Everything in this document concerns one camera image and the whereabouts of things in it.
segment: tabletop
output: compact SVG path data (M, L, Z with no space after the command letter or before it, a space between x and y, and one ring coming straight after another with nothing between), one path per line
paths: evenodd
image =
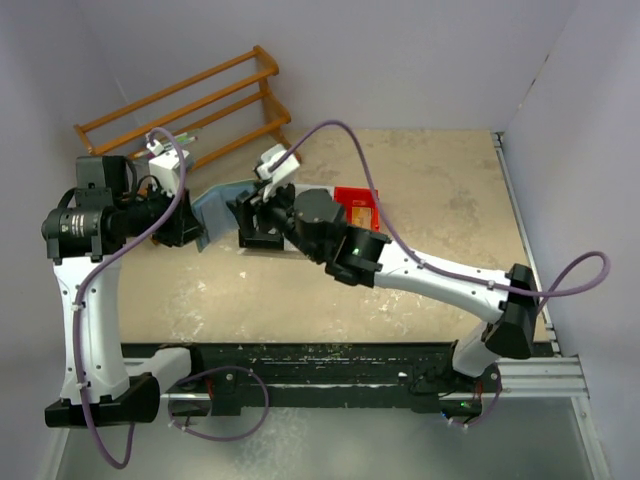
M302 133L288 132L291 139ZM527 263L489 132L357 135L382 205L409 245L476 267ZM260 139L193 172L192 198L252 178L260 153L273 144ZM190 150L197 156L203 147ZM296 182L366 186L342 131L322 130L300 152ZM436 342L463 337L478 323L416 294L345 286L298 253L241 249L234 232L202 253L193 244L144 242L124 258L119 308L123 342ZM536 340L547 340L541 320Z

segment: purple cable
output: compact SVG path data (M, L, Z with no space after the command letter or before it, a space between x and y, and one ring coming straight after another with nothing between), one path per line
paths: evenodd
M155 232L167 219L171 216L174 210L178 207L178 203L180 203L180 199L182 198L182 193L184 192L185 180L187 177L187 164L184 159L184 154L182 153L182 148L176 141L175 137L168 130L162 127L155 127L149 133L149 141L153 141L153 138L156 134L161 134L167 137L173 148L176 150L178 154L178 159L180 160L180 182L178 185L178 192L171 200L171 204L169 208L162 214L162 216L149 228L147 228L144 232L134 238L131 242L127 243L124 247L114 253L111 257L107 258L104 262L98 264L98 266L84 279L84 281L78 287L78 291L76 292L76 297L74 304L82 305L84 303L84 294L89 288L91 282L95 280L95 278L100 275L109 265L111 265L116 260L122 258L124 254L133 250L135 247L140 245L149 235ZM77 309L73 312L73 361L76 368L76 378L78 380L79 385L84 385L86 383L86 376L84 374L84 365L83 359L81 355L82 351L82 330L80 329L81 322L81 309ZM82 412L84 413L84 419L87 424L87 429L91 433L96 446L98 447L98 451L102 458L104 458L109 465L113 468L117 468L118 470L122 470L127 466L129 460L131 459L131 447L133 445L133 431L134 424L131 424L129 427L129 433L127 434L127 447L124 454L124 459L122 462L118 462L115 458L111 456L107 448L104 446L102 439L100 438L100 434L98 433L98 429L96 427L95 422L93 421L93 416L91 415L91 407L89 400L89 392L87 391L86 386L82 386L80 388L80 399L82 401Z
M216 437L214 435L207 435L205 433L197 432L197 431L192 430L191 428L187 427L184 423L178 422L176 420L176 418L173 416L173 413L171 412L171 408L168 408L169 418L171 419L171 423L173 423L173 425L175 427L179 428L183 432L189 433L190 435L194 435L194 436L199 437L199 438L203 438L205 440L211 440L213 442L235 442L237 440L242 440L243 438L247 438L248 436L253 435L256 431L258 431L258 429L262 426L264 421L267 419L267 416L269 415L269 392L267 391L267 386L262 381L262 379L260 377L258 377L255 373L253 373L253 371L249 370L248 368L238 367L238 366L234 366L234 365L230 365L228 367L212 368L210 370L206 370L206 371L198 373L196 375L192 375L190 377L183 378L182 380L177 382L176 385L180 385L182 383L192 382L192 381L198 380L198 379L200 379L202 377L207 377L209 375L213 375L214 373L228 372L229 370L235 370L235 371L238 371L238 372L244 372L244 373L252 376L255 379L255 381L258 382L258 385L260 385L260 388L262 389L262 393L264 394L264 411L262 412L262 416L260 417L260 420L258 420L258 423L256 423L251 429L247 430L246 432L244 432L244 433L242 433L240 435L234 435L234 436L231 436L231 437Z
M604 279L607 278L607 276L609 275L609 271L611 270L611 261L610 261L609 257L607 256L607 254L605 254L604 252L600 252L600 251L587 252L587 253L582 254L580 257L576 258L575 260L573 260L562 271L562 273L560 273L560 275L558 275L558 278L556 278L554 280L553 284L551 285L551 288L549 288L549 290L546 290L546 291L531 291L531 290L525 290L525 289L522 289L522 288L512 287L511 285L493 283L493 282L490 282L488 280L484 280L482 278L477 278L477 277L472 277L470 275L462 275L462 274L459 274L459 273L449 272L447 270L443 270L441 268L438 268L435 265L431 265L430 263L427 263L426 261L424 261L423 259L418 257L414 253L414 251L404 242L404 240L402 240L402 238L400 237L400 234L397 232L397 230L395 229L395 227L391 223L391 220L389 219L389 217L387 216L386 212L382 208L382 205L380 204L380 199L378 198L378 195L376 195L376 187L373 184L373 178L371 177L371 171L369 170L369 164L367 163L367 159L364 156L364 152L362 150L362 145L360 145L360 142L358 141L358 138L356 137L356 134L353 132L353 130L346 123L341 122L340 120L326 120L324 122L319 123L315 127L313 127L311 130L309 130L307 133L305 133L304 136L302 138L300 138L295 144L293 144L284 153L284 155L282 155L282 157L280 157L278 159L278 161L271 168L269 168L269 172L273 172L280 165L282 165L284 163L284 161L291 154L293 154L300 147L300 145L302 145L311 135L313 135L315 132L317 132L321 128L324 128L324 127L327 127L327 126L330 126L330 125L335 125L335 126L338 126L338 127L342 128L351 137L351 140L353 140L353 144L355 145L356 150L358 151L358 156L360 157L360 161L362 162L362 168L364 169L364 175L367 178L367 184L369 185L369 190L371 190L371 196L373 197L373 200L374 200L374 202L376 204L376 207L378 208L378 211L380 212L380 216L382 217L382 220L384 221L384 223L387 225L387 228L389 229L389 232L391 233L391 236L393 237L393 239L396 242L398 242L398 245L400 245L400 248L404 251L404 253L409 258L411 258L414 262L416 262L418 265L423 266L427 270L430 270L430 271L432 271L434 273L437 273L438 275L442 275L444 277L452 278L454 280L462 280L462 281L465 281L465 282L475 283L477 285L483 285L483 286L488 287L489 289L495 288L497 290L503 290L505 292L515 293L517 295L523 295L523 296L526 296L526 297L542 298L544 300L542 300L540 302L540 306L538 307L538 312L540 312L542 310L542 308L547 303L549 298L552 298L552 297L567 297L567 296L570 296L570 295L576 295L576 294L579 294L579 293L584 293L584 292L586 292L588 290L591 290L592 288L597 287L598 285L600 285L604 281ZM560 284L560 282L569 274L569 272L573 268L575 268L582 261L586 260L587 258L591 258L591 257L599 257L602 260L602 269L600 270L600 273L598 273L598 275L596 275L592 280L588 281L587 283L585 283L583 285L579 285L579 286L573 287L573 288L568 288L566 290L556 290L556 288L558 288L558 285Z

